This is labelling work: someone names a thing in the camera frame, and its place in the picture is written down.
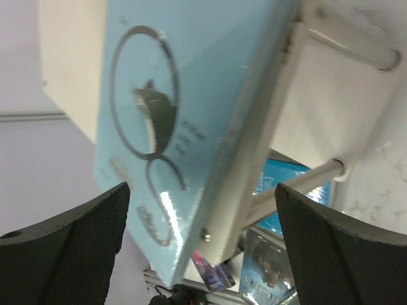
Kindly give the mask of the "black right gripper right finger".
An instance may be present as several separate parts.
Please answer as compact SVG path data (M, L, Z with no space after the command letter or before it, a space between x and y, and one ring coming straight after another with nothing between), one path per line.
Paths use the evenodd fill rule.
M325 224L283 233L300 304L406 304L406 235L328 207Z

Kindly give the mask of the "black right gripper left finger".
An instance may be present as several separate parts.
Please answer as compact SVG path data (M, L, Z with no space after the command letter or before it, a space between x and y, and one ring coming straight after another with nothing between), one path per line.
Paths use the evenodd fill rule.
M1 236L1 304L104 304L130 188Z

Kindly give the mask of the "purple galaxy cover book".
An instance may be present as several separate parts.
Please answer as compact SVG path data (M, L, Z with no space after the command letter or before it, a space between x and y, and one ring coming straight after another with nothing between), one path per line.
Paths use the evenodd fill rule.
M209 292L227 290L235 285L235 280L225 263L212 265L197 250L193 252L191 260Z

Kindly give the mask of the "light blue cat book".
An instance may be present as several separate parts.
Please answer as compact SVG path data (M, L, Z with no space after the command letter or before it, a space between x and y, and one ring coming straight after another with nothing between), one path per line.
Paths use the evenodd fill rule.
M297 1L110 1L94 175L130 188L127 229L179 283Z

